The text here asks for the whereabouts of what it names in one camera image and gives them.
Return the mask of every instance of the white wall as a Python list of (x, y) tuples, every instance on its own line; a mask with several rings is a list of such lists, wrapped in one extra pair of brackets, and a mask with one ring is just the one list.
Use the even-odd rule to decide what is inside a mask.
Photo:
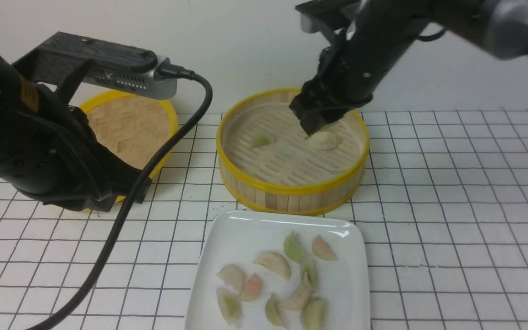
[[(169, 56), (214, 86), (212, 113), (270, 88), (300, 87), (327, 43), (300, 31), (301, 0), (0, 0), (0, 54), (14, 61), (56, 31), (130, 44)], [(201, 88), (181, 82), (173, 103), (193, 112)], [(100, 92), (83, 85), (73, 104)], [(447, 35), (417, 42), (368, 110), (522, 110), (528, 59), (497, 62)]]

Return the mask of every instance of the white dumpling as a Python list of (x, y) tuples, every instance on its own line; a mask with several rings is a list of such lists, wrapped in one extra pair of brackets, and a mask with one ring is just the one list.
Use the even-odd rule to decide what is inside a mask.
[(315, 149), (333, 150), (340, 145), (341, 138), (333, 132), (320, 131), (313, 134), (307, 141)]

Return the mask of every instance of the robotic arm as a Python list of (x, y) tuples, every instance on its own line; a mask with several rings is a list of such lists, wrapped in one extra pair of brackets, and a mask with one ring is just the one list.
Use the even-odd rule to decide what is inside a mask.
[[(331, 43), (291, 103), (307, 134), (370, 102), (415, 40), (448, 30), (501, 60), (528, 55), (528, 0), (312, 0), (296, 9), (302, 30)], [(430, 22), (444, 29), (421, 36)]]

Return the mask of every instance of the yellow steamer rim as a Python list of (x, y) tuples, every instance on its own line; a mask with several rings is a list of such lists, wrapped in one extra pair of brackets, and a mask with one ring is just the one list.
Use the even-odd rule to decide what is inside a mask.
[[(169, 100), (153, 100), (109, 90), (84, 102), (89, 125), (100, 144), (137, 169), (143, 169), (155, 152), (178, 130), (176, 111)], [(169, 152), (153, 169), (150, 178), (160, 175)], [(116, 203), (125, 196), (118, 196)]]
[(217, 130), (216, 146), (222, 181), (230, 194), (240, 203), (255, 211), (292, 215), (322, 215), (347, 202), (356, 193), (364, 175), (365, 161), (369, 154), (369, 132), (356, 111), (346, 114), (348, 125), (356, 125), (359, 131), (354, 138), (364, 144), (361, 156), (343, 173), (331, 180), (303, 186), (288, 186), (260, 180), (238, 168), (226, 155), (227, 129), (242, 113), (256, 106), (270, 103), (288, 104), (300, 90), (281, 88), (262, 92), (246, 98), (224, 115)]

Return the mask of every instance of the yellow rim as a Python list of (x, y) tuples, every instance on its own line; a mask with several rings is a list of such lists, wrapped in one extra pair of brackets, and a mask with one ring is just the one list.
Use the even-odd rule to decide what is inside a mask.
[(249, 98), (245, 98), (244, 100), (241, 100), (240, 102), (238, 102), (226, 113), (226, 115), (224, 115), (224, 118), (221, 121), (220, 127), (217, 129), (217, 138), (216, 138), (217, 153), (220, 155), (220, 161), (223, 163), (224, 167), (227, 169), (227, 171), (230, 172), (231, 175), (233, 175), (235, 178), (237, 178), (241, 182), (247, 185), (250, 185), (265, 193), (285, 195), (285, 196), (299, 196), (302, 194), (318, 194), (318, 193), (326, 192), (327, 190), (331, 190), (339, 186), (343, 182), (349, 180), (353, 175), (356, 174), (356, 172), (360, 169), (360, 167), (364, 166), (366, 158), (368, 157), (369, 148), (370, 148), (369, 132), (368, 132), (368, 128), (366, 127), (366, 124), (362, 120), (362, 117), (354, 110), (352, 110), (352, 112), (354, 113), (354, 117), (356, 117), (356, 119), (360, 121), (360, 124), (362, 125), (362, 129), (364, 131), (364, 139), (365, 139), (364, 152), (362, 153), (362, 157), (360, 157), (360, 159), (354, 164), (354, 166), (352, 166), (348, 171), (346, 171), (342, 175), (339, 175), (330, 181), (313, 184), (310, 186), (281, 186), (279, 184), (272, 184), (272, 183), (268, 183), (262, 180), (258, 180), (257, 178), (251, 177), (247, 175), (246, 173), (242, 172), (239, 168), (237, 168), (229, 160), (229, 158), (224, 153), (224, 149), (221, 144), (221, 128), (226, 123), (226, 120), (228, 120), (231, 117), (231, 115), (241, 105), (255, 98), (259, 98), (260, 96), (264, 96), (267, 94), (275, 94), (275, 93), (282, 93), (282, 92), (299, 92), (299, 91), (300, 91), (299, 88), (280, 88), (280, 89), (273, 89), (273, 90), (268, 90), (267, 92), (255, 94), (255, 95), (250, 96)]
[(237, 194), (237, 192), (235, 192), (231, 188), (231, 186), (228, 184), (228, 182), (226, 181), (226, 178), (221, 176), (221, 180), (224, 182), (225, 187), (229, 190), (229, 194), (231, 194), (231, 196), (233, 196), (233, 198), (237, 199), (237, 201), (239, 201), (243, 205), (249, 207), (253, 211), (269, 212), (269, 213), (283, 213), (284, 215), (308, 215), (308, 216), (316, 217), (317, 215), (324, 215), (325, 213), (328, 213), (328, 212), (333, 211), (334, 209), (337, 209), (338, 207), (340, 207), (343, 204), (345, 204), (350, 198), (352, 198), (352, 196), (354, 196), (354, 194), (356, 194), (356, 192), (360, 188), (360, 183), (362, 182), (362, 178), (364, 177), (365, 172), (366, 171), (364, 171), (364, 173), (362, 173), (362, 175), (360, 176), (360, 181), (358, 182), (358, 185), (354, 186), (354, 189), (352, 189), (350, 192), (348, 192), (348, 194), (346, 196), (344, 196), (342, 199), (336, 201), (335, 203), (333, 203), (331, 205), (327, 205), (325, 207), (321, 207), (320, 209), (311, 209), (310, 211), (296, 211), (296, 212), (278, 211), (277, 209), (267, 209), (266, 207), (262, 207), (260, 205), (257, 205), (255, 203), (245, 199), (243, 196), (239, 196), (239, 194)]
[[(88, 113), (89, 111), (93, 110), (94, 108), (102, 105), (103, 103), (116, 100), (119, 98), (125, 98), (127, 96), (135, 96), (133, 94), (129, 94), (126, 92), (120, 92), (119, 90), (109, 90), (107, 92), (101, 93), (97, 96), (94, 96), (84, 102), (80, 108), (82, 112)], [(171, 138), (174, 133), (178, 130), (178, 118), (176, 117), (176, 111), (174, 111), (174, 107), (172, 107), (172, 104), (169, 100), (157, 100), (157, 102), (163, 107), (164, 111), (166, 111), (166, 115), (168, 117), (168, 121), (170, 122), (170, 135), (168, 138)], [(168, 161), (170, 158), (172, 152), (169, 152), (162, 158), (160, 163), (152, 170), (150, 173), (150, 178), (155, 178), (155, 176), (160, 174), (160, 170), (164, 167), (164, 164)], [(122, 201), (124, 199), (123, 196), (118, 197), (115, 201), (116, 203), (118, 201)]]

